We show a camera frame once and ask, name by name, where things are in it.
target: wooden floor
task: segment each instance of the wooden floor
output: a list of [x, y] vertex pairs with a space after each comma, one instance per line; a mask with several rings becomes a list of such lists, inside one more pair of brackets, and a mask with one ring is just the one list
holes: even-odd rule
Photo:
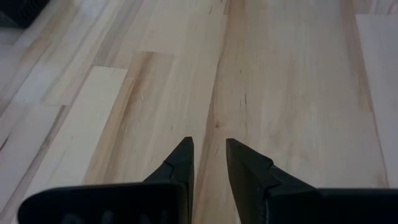
[[194, 223], [239, 223], [236, 138], [316, 187], [398, 187], [398, 1], [51, 0], [0, 29], [0, 222], [195, 143]]

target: black object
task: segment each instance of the black object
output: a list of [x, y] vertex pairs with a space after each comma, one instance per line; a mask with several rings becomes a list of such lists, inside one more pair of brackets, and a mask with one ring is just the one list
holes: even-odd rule
[[49, 0], [1, 0], [0, 26], [29, 27], [48, 2]]
[[226, 153], [242, 224], [398, 223], [398, 190], [316, 189], [235, 139]]
[[[235, 139], [226, 140], [226, 157], [242, 224], [398, 223], [397, 190], [316, 189]], [[18, 220], [186, 224], [192, 219], [192, 195], [193, 141], [184, 138], [141, 183], [47, 190], [21, 205]]]
[[62, 187], [29, 197], [20, 224], [191, 223], [193, 141], [184, 138], [146, 180], [133, 184]]

